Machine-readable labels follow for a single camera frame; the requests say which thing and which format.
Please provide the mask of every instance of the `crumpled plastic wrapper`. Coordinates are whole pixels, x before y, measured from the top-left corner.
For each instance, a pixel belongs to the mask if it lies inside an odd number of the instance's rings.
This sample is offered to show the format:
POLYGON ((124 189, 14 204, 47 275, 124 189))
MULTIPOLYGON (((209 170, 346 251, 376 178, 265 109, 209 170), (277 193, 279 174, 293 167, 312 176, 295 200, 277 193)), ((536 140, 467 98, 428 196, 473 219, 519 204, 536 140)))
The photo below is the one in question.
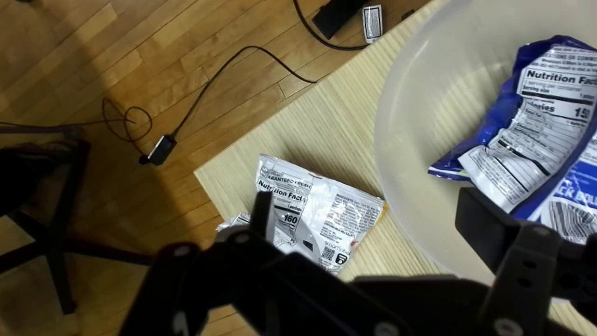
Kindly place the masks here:
MULTIPOLYGON (((260 155, 256 189, 275 195, 269 241, 331 273, 342 271, 385 210, 381 198, 271 155, 260 155)), ((249 221, 249 215, 239 215, 219 232, 247 226, 249 221)))

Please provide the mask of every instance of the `barcode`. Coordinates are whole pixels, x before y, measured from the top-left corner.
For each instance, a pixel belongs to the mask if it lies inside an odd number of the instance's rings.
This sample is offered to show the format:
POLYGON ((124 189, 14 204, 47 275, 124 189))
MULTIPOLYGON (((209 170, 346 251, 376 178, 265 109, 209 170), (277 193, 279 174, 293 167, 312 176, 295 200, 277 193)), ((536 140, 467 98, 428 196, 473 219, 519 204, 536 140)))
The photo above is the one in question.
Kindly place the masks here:
POLYGON ((596 234, 596 217, 581 208, 553 202, 549 204, 549 219, 553 228, 564 238, 590 238, 596 234))
POLYGON ((334 254, 336 254, 336 251, 325 247, 321 258, 333 262, 334 254))

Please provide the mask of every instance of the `wooden floor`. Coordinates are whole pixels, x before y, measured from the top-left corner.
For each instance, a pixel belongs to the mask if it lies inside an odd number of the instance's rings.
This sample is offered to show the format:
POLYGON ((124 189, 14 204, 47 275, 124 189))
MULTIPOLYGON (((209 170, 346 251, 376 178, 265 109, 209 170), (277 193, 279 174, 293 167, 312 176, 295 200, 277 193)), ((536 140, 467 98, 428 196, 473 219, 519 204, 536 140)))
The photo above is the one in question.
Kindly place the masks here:
MULTIPOLYGON (((312 17, 327 0, 301 0, 312 17)), ((383 0, 387 28, 418 0, 383 0)), ((292 0, 0 0, 0 122, 99 122, 101 99, 144 107, 152 144, 183 118, 198 90, 241 47, 262 45, 308 79, 323 79, 355 53, 331 51, 301 27, 292 0)), ((361 43, 353 19, 336 43, 361 43)), ((241 56, 211 88, 165 167, 105 126, 86 127, 92 159, 71 234, 155 252, 174 241, 209 247, 223 223, 193 172, 310 90, 260 53, 241 56)), ((27 243, 6 219, 0 252, 27 243)), ((0 335, 116 335, 144 267, 70 258, 77 314, 64 318, 43 260, 0 277, 0 335)), ((206 335, 251 335, 232 310, 213 312, 206 335)))

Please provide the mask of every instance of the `black chair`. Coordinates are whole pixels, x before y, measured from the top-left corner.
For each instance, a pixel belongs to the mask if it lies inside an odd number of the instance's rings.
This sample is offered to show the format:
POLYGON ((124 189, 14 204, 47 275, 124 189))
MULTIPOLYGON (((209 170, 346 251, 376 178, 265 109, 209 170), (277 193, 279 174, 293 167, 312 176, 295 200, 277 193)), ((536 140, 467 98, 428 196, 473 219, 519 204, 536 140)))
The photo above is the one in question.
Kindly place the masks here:
POLYGON ((0 256, 0 273, 45 256, 64 314, 73 314, 77 308, 70 288, 66 252, 139 266, 150 266, 152 262, 152 256, 146 254, 133 254, 68 238, 68 224, 84 178, 88 154, 90 144, 83 140, 73 142, 68 150, 0 150, 0 217, 8 215, 34 239, 34 243, 0 256), (53 219, 42 224, 23 211, 23 206, 36 195, 38 185, 57 168, 68 168, 68 174, 62 182, 53 219))

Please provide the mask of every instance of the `white bowl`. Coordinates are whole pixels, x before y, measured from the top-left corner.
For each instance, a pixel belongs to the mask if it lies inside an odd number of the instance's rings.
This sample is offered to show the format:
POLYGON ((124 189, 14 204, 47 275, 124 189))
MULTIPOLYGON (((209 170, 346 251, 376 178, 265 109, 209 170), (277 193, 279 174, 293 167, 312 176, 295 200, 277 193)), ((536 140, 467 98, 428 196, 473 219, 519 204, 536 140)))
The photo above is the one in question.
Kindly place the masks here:
POLYGON ((597 2, 445 0, 387 79, 376 161, 390 211, 420 251, 465 279, 489 282, 491 273, 454 226, 459 187, 428 167, 473 135, 517 49, 553 36, 597 47, 597 2))

